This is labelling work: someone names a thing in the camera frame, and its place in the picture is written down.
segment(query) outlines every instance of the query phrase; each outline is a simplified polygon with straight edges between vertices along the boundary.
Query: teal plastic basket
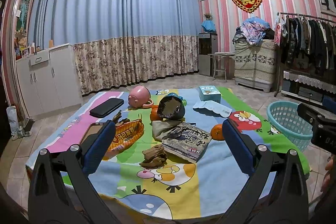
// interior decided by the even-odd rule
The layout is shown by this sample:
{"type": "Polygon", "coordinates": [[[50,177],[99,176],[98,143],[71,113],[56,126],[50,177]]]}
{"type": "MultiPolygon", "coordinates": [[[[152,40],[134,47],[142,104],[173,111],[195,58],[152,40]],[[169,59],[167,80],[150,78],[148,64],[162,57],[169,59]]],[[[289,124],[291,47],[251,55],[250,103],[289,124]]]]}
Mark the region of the teal plastic basket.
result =
{"type": "Polygon", "coordinates": [[[267,108],[268,121],[284,134],[300,151],[304,151],[313,137],[312,126],[297,114],[299,104],[277,101],[267,108]]]}

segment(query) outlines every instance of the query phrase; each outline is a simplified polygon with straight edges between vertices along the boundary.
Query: black case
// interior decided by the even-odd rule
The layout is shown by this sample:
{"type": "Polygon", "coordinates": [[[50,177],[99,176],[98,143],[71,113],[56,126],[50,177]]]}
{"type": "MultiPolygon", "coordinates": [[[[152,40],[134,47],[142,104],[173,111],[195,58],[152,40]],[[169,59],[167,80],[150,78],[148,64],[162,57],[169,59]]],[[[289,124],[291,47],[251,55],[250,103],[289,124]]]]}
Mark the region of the black case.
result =
{"type": "Polygon", "coordinates": [[[96,118],[104,118],[123,104],[123,99],[110,98],[109,100],[103,102],[95,108],[92,108],[90,110],[90,115],[96,118]]]}

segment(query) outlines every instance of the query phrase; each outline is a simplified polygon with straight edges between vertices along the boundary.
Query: orange snack bag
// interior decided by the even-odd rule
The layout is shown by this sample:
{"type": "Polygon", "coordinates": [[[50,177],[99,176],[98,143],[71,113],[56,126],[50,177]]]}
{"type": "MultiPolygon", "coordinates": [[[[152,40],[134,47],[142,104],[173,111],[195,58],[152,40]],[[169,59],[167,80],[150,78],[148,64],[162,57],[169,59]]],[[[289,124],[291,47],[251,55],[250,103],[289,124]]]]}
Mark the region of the orange snack bag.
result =
{"type": "Polygon", "coordinates": [[[115,129],[115,137],[105,153],[103,160],[109,160],[129,149],[142,135],[144,126],[142,119],[123,123],[115,129]]]}

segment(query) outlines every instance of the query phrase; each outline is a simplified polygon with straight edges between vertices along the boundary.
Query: blue curtain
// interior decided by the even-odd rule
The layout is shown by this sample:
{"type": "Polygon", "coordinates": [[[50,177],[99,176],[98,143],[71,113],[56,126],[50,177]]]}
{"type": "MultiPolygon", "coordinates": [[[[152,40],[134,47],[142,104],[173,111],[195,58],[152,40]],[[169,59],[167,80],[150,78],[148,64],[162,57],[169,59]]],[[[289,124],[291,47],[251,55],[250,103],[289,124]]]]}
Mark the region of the blue curtain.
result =
{"type": "Polygon", "coordinates": [[[28,42],[41,49],[118,37],[201,31],[198,0],[34,0],[28,42]]]}

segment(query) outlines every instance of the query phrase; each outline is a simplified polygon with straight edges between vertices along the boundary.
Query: blue gripper pad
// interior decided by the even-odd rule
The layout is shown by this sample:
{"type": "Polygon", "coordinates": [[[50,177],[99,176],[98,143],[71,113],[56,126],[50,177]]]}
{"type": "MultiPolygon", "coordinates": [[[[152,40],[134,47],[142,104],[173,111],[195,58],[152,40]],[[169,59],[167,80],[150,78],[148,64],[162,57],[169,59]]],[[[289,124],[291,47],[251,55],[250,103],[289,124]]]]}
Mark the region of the blue gripper pad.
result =
{"type": "Polygon", "coordinates": [[[98,165],[103,159],[107,149],[111,145],[116,134],[116,125],[108,121],[95,142],[91,145],[84,156],[83,173],[90,175],[96,172],[98,165]]]}
{"type": "Polygon", "coordinates": [[[322,105],[330,112],[336,114],[336,102],[328,96],[323,97],[322,105]]]}
{"type": "Polygon", "coordinates": [[[249,176],[254,173],[253,155],[240,137],[240,133],[225,120],[222,125],[223,137],[235,157],[240,170],[249,176]]]}

